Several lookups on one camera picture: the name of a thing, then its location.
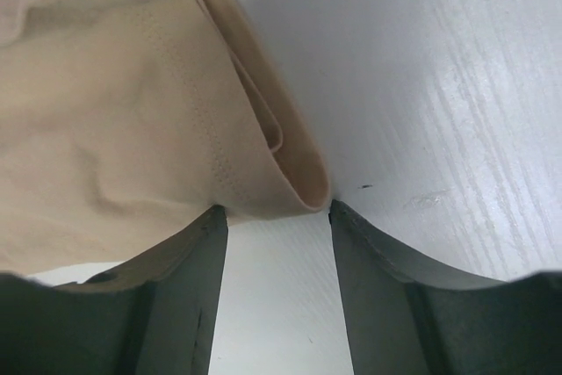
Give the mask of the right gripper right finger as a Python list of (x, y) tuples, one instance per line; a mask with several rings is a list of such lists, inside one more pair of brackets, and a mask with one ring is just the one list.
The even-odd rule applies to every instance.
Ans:
[(407, 246), (341, 201), (328, 219), (355, 373), (560, 373), (559, 272), (485, 278)]

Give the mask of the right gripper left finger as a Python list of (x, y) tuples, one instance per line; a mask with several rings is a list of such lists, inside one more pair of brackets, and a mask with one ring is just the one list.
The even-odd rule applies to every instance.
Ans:
[(2, 373), (208, 373), (226, 249), (215, 206), (81, 284), (3, 273)]

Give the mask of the beige t shirt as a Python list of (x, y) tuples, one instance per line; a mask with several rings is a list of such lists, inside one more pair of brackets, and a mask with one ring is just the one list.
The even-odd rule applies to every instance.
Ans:
[(1, 0), (3, 270), (125, 261), (213, 205), (329, 198), (236, 0)]

